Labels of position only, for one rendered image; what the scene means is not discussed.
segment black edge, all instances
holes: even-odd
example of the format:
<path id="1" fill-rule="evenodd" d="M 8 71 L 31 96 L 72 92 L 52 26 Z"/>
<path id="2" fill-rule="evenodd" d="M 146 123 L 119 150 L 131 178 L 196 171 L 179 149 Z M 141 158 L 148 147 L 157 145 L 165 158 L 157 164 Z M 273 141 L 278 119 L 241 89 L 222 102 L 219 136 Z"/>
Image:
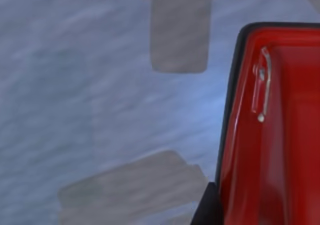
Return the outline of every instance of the black edge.
<path id="1" fill-rule="evenodd" d="M 237 37 L 228 86 L 227 86 L 227 94 L 225 99 L 225 106 L 224 106 L 224 114 L 223 114 L 223 122 L 222 122 L 222 129 L 221 129 L 221 136 L 220 136 L 220 144 L 219 144 L 219 151 L 218 151 L 218 158 L 217 158 L 217 165 L 216 165 L 216 172 L 215 172 L 215 184 L 217 188 L 220 188 L 220 175 L 221 175 L 221 165 L 223 154 L 225 150 L 225 142 L 226 142 L 226 135 L 227 129 L 229 124 L 230 113 L 232 111 L 232 107 L 234 104 L 234 98 L 236 93 L 236 88 L 238 84 L 239 73 L 241 69 L 241 64 L 244 57 L 244 51 L 246 48 L 247 38 L 248 36 L 257 29 L 267 28 L 267 27 L 274 27 L 274 28 L 320 28 L 320 23 L 304 23 L 304 22 L 254 22 L 249 23 L 248 25 L 244 26 Z"/>

